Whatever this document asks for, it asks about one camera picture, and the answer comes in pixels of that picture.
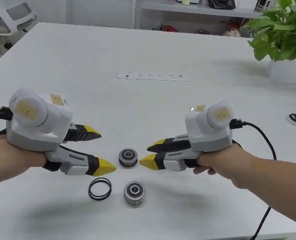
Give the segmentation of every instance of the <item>bearing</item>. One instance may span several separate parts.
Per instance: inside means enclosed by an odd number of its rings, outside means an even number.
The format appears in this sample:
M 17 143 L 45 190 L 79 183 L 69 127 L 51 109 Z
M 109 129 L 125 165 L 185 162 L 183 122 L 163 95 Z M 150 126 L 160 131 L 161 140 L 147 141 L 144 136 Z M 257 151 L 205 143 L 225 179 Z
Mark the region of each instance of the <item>bearing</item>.
M 123 197 L 130 205 L 141 204 L 145 199 L 145 195 L 145 186 L 138 181 L 131 181 L 124 187 Z
M 138 162 L 138 154 L 131 148 L 126 148 L 119 153 L 119 162 L 124 167 L 132 167 Z

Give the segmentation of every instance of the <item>white pot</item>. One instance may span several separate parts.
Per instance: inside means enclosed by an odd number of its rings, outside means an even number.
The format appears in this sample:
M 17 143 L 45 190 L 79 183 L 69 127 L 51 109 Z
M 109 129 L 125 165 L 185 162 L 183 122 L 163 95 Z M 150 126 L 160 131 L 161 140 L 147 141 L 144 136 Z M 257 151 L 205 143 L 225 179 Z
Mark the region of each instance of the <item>white pot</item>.
M 296 59 L 292 61 L 271 61 L 267 74 L 270 79 L 279 83 L 296 83 Z

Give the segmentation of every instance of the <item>white table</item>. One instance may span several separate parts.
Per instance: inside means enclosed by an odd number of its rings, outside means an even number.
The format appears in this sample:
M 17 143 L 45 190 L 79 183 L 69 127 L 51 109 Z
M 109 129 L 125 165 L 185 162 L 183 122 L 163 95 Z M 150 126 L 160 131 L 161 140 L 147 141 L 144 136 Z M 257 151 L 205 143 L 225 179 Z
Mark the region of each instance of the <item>white table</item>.
M 67 146 L 108 159 L 134 148 L 140 157 L 154 141 L 185 132 L 190 107 L 228 100 L 235 116 L 260 126 L 277 156 L 296 162 L 296 85 L 273 84 L 267 62 L 256 62 L 243 38 L 39 23 L 0 59 L 0 105 L 19 87 L 63 93 L 74 122 L 102 138 Z M 192 82 L 117 79 L 120 71 L 184 74 Z M 0 120 L 0 129 L 5 123 Z M 271 153 L 249 128 L 234 131 L 245 149 Z M 107 175 L 112 194 L 88 197 L 90 176 L 44 169 L 0 185 L 0 240 L 208 240 L 251 236 L 266 204 L 220 176 L 152 171 L 136 165 Z M 123 199 L 129 181 L 146 186 L 143 205 Z M 296 223 L 272 211 L 262 235 L 296 232 Z

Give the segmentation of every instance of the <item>forearm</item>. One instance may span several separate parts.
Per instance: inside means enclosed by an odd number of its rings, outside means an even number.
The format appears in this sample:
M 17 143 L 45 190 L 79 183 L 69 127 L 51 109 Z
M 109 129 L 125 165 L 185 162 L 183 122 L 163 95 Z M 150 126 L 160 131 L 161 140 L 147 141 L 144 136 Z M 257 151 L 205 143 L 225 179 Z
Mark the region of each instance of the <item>forearm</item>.
M 254 157 L 244 186 L 270 207 L 296 221 L 296 163 Z

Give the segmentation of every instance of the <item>wrist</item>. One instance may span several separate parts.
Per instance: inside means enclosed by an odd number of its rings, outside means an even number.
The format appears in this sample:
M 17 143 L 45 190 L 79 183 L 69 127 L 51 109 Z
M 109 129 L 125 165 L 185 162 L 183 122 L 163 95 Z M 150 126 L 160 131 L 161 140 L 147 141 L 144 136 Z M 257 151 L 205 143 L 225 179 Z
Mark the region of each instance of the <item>wrist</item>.
M 238 174 L 231 179 L 232 183 L 239 189 L 249 190 L 255 182 L 256 173 L 262 164 L 263 159 L 249 154 L 242 160 Z

